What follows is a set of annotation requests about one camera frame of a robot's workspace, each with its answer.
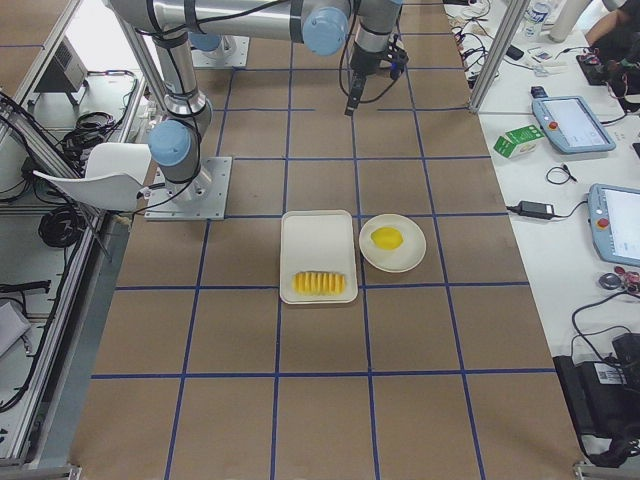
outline white plate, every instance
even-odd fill
[[[287,212],[280,234],[280,298],[285,303],[349,303],[358,296],[353,222],[344,210]],[[346,278],[341,295],[300,295],[298,272],[334,272]]]
[[[379,248],[371,234],[382,227],[397,229],[403,238],[395,250]],[[402,273],[416,267],[427,252],[427,241],[420,227],[407,217],[392,213],[378,215],[364,224],[360,231],[360,251],[374,267],[391,273]]]

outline robotic arm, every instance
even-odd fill
[[[169,119],[151,131],[149,147],[174,202],[206,193],[211,178],[200,165],[200,142],[211,122],[211,104],[198,88],[188,33],[242,35],[304,43],[332,55],[348,37],[349,17],[359,18],[351,56],[352,82],[345,114],[360,102],[366,77],[380,62],[391,76],[404,70],[406,54],[391,39],[402,0],[105,0],[139,32],[153,38],[164,77]]]

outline green box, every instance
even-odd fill
[[[533,151],[544,134],[535,126],[517,128],[500,135],[493,149],[506,158]]]

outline yellow food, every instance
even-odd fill
[[[371,240],[376,247],[383,250],[395,250],[404,239],[402,234],[393,227],[381,227],[371,234]]]
[[[293,289],[300,295],[340,295],[346,286],[341,273],[298,272],[293,276]]]

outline tablet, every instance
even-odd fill
[[[615,142],[582,97],[534,98],[533,114],[562,153],[606,152]]]
[[[600,257],[640,266],[640,190],[595,184],[588,203],[593,244]]]

